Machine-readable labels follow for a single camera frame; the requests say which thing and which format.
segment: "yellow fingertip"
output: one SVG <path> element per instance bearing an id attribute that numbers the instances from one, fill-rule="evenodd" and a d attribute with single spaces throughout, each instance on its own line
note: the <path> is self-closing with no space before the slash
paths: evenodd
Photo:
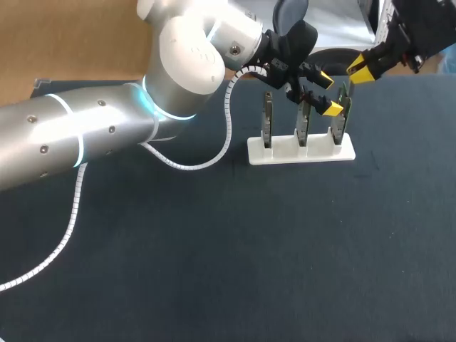
<path id="1" fill-rule="evenodd" d="M 343 110 L 343 107 L 334 101 L 331 101 L 331 107 L 323 114 L 324 116 L 337 116 Z"/>
<path id="2" fill-rule="evenodd" d="M 323 71 L 321 72 L 321 75 L 324 77 L 324 78 L 327 78 L 328 80 L 331 81 L 331 84 L 329 85 L 329 87 L 327 87 L 327 89 L 329 89 L 333 84 L 334 84 L 334 80 L 329 77 L 328 75 L 326 75 Z"/>

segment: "silver robot arm segment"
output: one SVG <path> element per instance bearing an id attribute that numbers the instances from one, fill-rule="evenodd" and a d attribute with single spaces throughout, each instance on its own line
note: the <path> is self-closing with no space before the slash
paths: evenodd
<path id="1" fill-rule="evenodd" d="M 176 137 L 261 40 L 254 15 L 223 0 L 139 0 L 138 14 L 155 32 L 142 80 L 0 108 L 0 191 Z"/>

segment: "white holder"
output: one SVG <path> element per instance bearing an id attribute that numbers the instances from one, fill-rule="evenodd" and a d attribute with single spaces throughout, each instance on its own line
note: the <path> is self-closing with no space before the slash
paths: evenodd
<path id="1" fill-rule="evenodd" d="M 296 164 L 301 162 L 340 162 L 355 160 L 350 135 L 344 134 L 342 145 L 335 145 L 331 128 L 326 134 L 310 134 L 307 147 L 299 146 L 298 135 L 272 137 L 272 148 L 264 148 L 263 138 L 247 140 L 251 165 Z"/>

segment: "white spiral cable wrap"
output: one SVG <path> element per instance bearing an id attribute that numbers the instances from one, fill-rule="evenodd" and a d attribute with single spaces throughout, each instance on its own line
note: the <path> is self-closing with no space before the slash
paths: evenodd
<path id="1" fill-rule="evenodd" d="M 225 139 L 225 143 L 223 145 L 222 150 L 219 152 L 219 154 L 209 162 L 206 162 L 201 165 L 195 165 L 195 166 L 185 166 L 185 165 L 179 165 L 168 158 L 166 158 L 164 155 L 162 155 L 160 152 L 158 152 L 155 148 L 150 146 L 147 143 L 141 144 L 143 147 L 145 147 L 147 150 L 149 150 L 153 155 L 155 155 L 158 159 L 163 161 L 165 164 L 169 165 L 170 167 L 173 167 L 178 170 L 183 170 L 183 171 L 195 171 L 195 170 L 202 170 L 204 168 L 207 168 L 209 166 L 212 166 L 219 160 L 223 158 L 225 153 L 228 151 L 229 144 L 231 142 L 232 138 L 232 122 L 231 122 L 231 111 L 230 111 L 230 102 L 231 102 L 231 94 L 233 91 L 234 85 L 237 83 L 237 81 L 243 76 L 248 73 L 258 73 L 259 75 L 266 76 L 266 70 L 263 68 L 260 68 L 258 66 L 249 66 L 246 68 L 241 69 L 236 73 L 236 75 L 231 79 L 231 82 L 229 82 L 227 92 L 225 94 L 225 102 L 224 102 L 224 109 L 225 109 L 225 119 L 227 121 L 227 137 Z M 44 260 L 41 264 L 39 264 L 37 267 L 32 269 L 30 272 L 24 274 L 23 276 L 20 276 L 19 278 L 16 278 L 12 281 L 8 281 L 5 284 L 0 285 L 0 292 L 11 289 L 19 284 L 24 283 L 25 281 L 29 280 L 33 276 L 37 275 L 41 271 L 43 271 L 49 264 L 63 251 L 65 248 L 66 244 L 68 243 L 68 240 L 70 239 L 72 233 L 73 233 L 73 228 L 76 223 L 76 218 L 78 216 L 78 210 L 79 210 L 79 201 L 81 198 L 81 191 L 82 191 L 82 186 L 83 186 L 83 178 L 84 178 L 84 173 L 86 171 L 87 164 L 82 164 L 79 167 L 78 171 L 78 179 L 76 180 L 76 188 L 74 192 L 74 200 L 73 200 L 73 209 L 71 211 L 71 216 L 70 216 L 70 222 L 68 223 L 68 228 L 66 229 L 65 235 L 63 235 L 63 238 L 54 249 L 54 251 L 49 255 L 46 260 Z"/>
<path id="2" fill-rule="evenodd" d="M 54 251 L 51 253 L 51 255 L 49 255 L 46 258 L 46 260 L 44 260 L 41 264 L 32 269 L 30 272 L 25 273 L 23 276 L 20 276 L 19 278 L 16 278 L 12 281 L 8 281 L 7 283 L 0 285 L 0 292 L 15 287 L 19 284 L 22 284 L 25 281 L 29 280 L 31 277 L 37 275 L 38 273 L 43 271 L 47 266 L 49 266 L 49 264 L 52 261 L 54 261 L 54 259 L 63 251 L 73 233 L 73 228 L 76 223 L 76 217 L 78 216 L 79 200 L 81 198 L 81 190 L 83 186 L 83 178 L 84 172 L 86 171 L 86 167 L 87 164 L 82 164 L 79 167 L 78 179 L 76 180 L 76 188 L 74 191 L 73 209 L 71 211 L 70 222 L 68 223 L 68 228 L 66 229 L 65 235 L 63 235 L 60 244 L 58 244 L 57 248 L 54 249 Z"/>
<path id="3" fill-rule="evenodd" d="M 232 138 L 232 122 L 231 122 L 231 111 L 230 111 L 230 102 L 231 102 L 231 94 L 233 91 L 234 85 L 237 83 L 237 81 L 243 76 L 248 73 L 258 73 L 259 75 L 266 76 L 266 70 L 263 68 L 260 68 L 259 66 L 248 66 L 236 73 L 234 75 L 233 79 L 231 79 L 231 82 L 228 84 L 227 92 L 225 93 L 225 119 L 227 121 L 227 137 L 225 139 L 225 143 L 223 145 L 222 150 L 219 152 L 217 156 L 214 157 L 214 159 L 210 160 L 209 162 L 205 162 L 204 164 L 201 165 L 195 165 L 195 166 L 186 166 L 186 165 L 180 165 L 177 164 L 176 162 L 173 162 L 166 158 L 164 155 L 162 155 L 160 152 L 158 152 L 155 148 L 150 146 L 148 143 L 144 142 L 141 144 L 146 150 L 151 152 L 155 157 L 160 159 L 162 162 L 164 162 L 166 165 L 169 165 L 170 167 L 173 167 L 178 170 L 182 171 L 197 171 L 197 170 L 202 170 L 207 167 L 213 166 L 216 162 L 221 160 L 225 153 L 227 153 L 229 144 L 231 143 L 231 138 Z"/>

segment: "dark blue mat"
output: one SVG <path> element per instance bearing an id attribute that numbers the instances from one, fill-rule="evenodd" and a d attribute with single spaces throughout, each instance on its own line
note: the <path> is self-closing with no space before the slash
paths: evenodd
<path id="1" fill-rule="evenodd" d="M 233 144 L 213 168 L 172 170 L 140 147 L 90 163 L 66 250 L 0 294 L 0 337 L 455 340 L 456 78 L 359 87 L 355 162 L 251 167 L 246 142 L 266 89 L 235 88 Z M 156 147 L 189 164 L 217 154 L 223 97 L 224 87 L 185 134 Z M 280 91 L 274 101 L 275 133 L 291 134 L 295 107 Z M 328 121 L 313 118 L 325 132 Z M 0 283 L 56 247 L 75 177 L 0 193 Z"/>

